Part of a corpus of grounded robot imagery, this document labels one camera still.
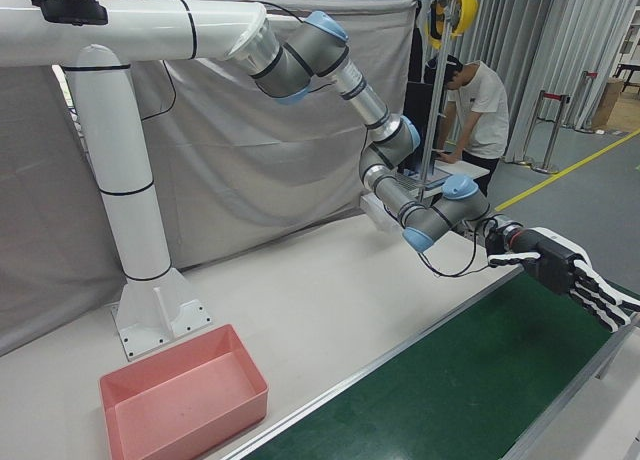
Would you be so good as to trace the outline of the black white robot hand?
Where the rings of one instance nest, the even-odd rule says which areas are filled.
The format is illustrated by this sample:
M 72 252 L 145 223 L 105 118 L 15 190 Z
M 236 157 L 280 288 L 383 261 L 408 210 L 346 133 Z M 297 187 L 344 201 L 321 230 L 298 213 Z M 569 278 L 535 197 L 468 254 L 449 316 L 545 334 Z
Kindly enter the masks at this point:
M 639 300 L 609 284 L 592 267 L 580 245 L 542 227 L 515 222 L 485 229 L 485 249 L 491 267 L 520 264 L 541 285 L 566 295 L 609 332 L 631 322 Z

